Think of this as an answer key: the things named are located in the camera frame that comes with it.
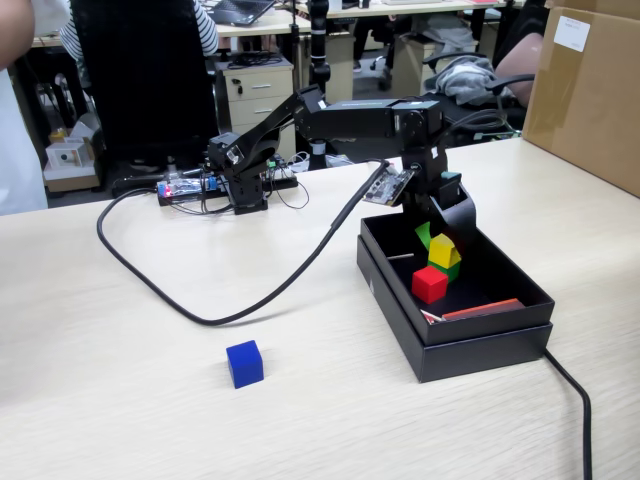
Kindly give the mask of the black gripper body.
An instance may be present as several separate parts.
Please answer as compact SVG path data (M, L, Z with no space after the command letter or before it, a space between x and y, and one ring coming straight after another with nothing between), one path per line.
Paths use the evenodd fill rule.
M442 146L411 147L401 152L402 166L413 176L400 195L406 214L441 216L462 201L461 175L448 170Z

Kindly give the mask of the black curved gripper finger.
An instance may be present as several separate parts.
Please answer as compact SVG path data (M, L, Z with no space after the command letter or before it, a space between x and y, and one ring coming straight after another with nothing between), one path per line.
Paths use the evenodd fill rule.
M466 249L476 237L476 208L465 187L450 187L439 199L442 232L458 249Z

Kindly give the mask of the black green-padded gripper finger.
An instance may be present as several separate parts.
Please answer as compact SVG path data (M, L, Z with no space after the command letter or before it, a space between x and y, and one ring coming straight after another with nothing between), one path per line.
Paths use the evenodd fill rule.
M437 218L432 212L418 210L411 210L407 215L413 239L424 251L428 251L437 234Z

